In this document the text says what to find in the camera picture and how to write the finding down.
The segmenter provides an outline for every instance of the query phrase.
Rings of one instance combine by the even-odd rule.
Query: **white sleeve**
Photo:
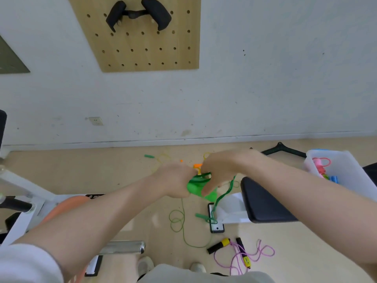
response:
[[[29,244],[0,250],[1,283],[63,283],[59,265],[43,249]]]

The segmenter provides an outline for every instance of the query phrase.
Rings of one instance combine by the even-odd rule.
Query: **white wall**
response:
[[[0,0],[0,34],[31,71],[0,75],[3,144],[373,134],[375,12],[377,0],[202,0],[199,70],[104,74],[68,0]]]

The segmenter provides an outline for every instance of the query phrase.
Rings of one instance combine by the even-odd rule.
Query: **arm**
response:
[[[187,183],[196,174],[183,163],[165,164],[151,176],[41,224],[15,243],[32,244],[49,252],[67,281],[148,205],[165,195],[188,197]]]
[[[211,154],[201,171],[212,173],[203,194],[237,173],[252,178],[320,238],[377,280],[377,203],[374,201],[255,150]]]

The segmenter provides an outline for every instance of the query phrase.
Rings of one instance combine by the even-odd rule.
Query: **left hand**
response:
[[[169,162],[162,164],[152,177],[161,186],[163,195],[172,198],[187,198],[190,195],[187,184],[197,174],[194,168],[184,163]]]

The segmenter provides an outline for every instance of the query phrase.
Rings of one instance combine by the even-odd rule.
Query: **wooden pegboard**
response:
[[[157,31],[150,15],[124,16],[115,25],[106,16],[119,0],[69,0],[103,72],[198,69],[201,0],[158,0],[170,12],[168,27]],[[141,0],[122,0],[127,10],[143,10]]]

